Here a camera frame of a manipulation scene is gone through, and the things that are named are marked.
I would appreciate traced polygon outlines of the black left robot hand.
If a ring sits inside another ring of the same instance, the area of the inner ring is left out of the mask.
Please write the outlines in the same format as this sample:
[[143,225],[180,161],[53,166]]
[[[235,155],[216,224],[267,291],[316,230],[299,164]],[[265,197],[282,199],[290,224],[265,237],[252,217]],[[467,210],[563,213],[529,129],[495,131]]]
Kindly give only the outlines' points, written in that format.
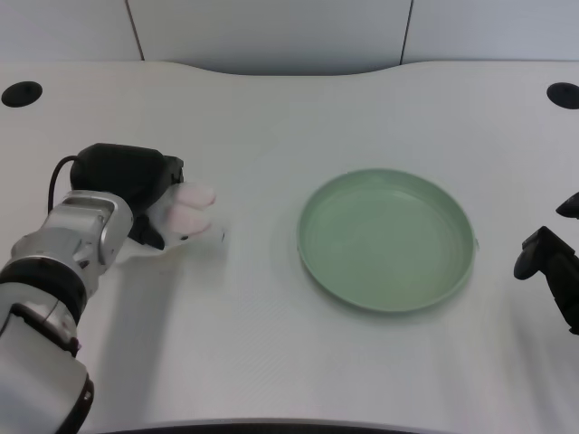
[[122,198],[133,214],[129,238],[163,250],[166,242],[147,211],[169,188],[184,181],[184,162],[150,148],[98,143],[76,156],[71,167],[71,187],[112,193]]

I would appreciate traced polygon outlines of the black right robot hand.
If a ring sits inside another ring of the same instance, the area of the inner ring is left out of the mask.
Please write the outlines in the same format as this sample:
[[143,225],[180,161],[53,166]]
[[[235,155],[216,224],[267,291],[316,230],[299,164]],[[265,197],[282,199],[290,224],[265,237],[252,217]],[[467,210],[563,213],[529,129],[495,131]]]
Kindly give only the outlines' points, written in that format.
[[514,277],[526,280],[537,272],[545,276],[569,332],[578,335],[578,256],[546,226],[540,227],[522,243]]

